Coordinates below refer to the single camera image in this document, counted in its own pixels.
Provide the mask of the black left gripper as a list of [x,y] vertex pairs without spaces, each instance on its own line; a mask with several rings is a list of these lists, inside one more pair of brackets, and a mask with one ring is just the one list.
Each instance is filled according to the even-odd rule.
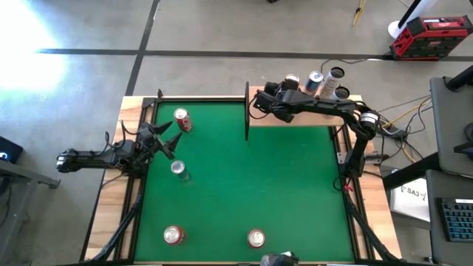
[[169,160],[174,159],[174,151],[183,133],[179,132],[166,142],[160,138],[160,135],[164,133],[171,124],[172,121],[161,124],[144,123],[140,126],[138,130],[139,147],[136,156],[137,162],[148,163],[159,151],[164,153]]

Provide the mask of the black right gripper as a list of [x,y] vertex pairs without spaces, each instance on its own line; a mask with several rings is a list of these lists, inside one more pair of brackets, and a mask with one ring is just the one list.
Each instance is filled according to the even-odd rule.
[[297,85],[297,91],[288,90],[277,93],[278,83],[267,82],[266,92],[258,90],[255,94],[254,107],[267,115],[272,114],[279,120],[290,123],[294,119],[294,115],[289,108],[295,106],[302,96],[300,83]]

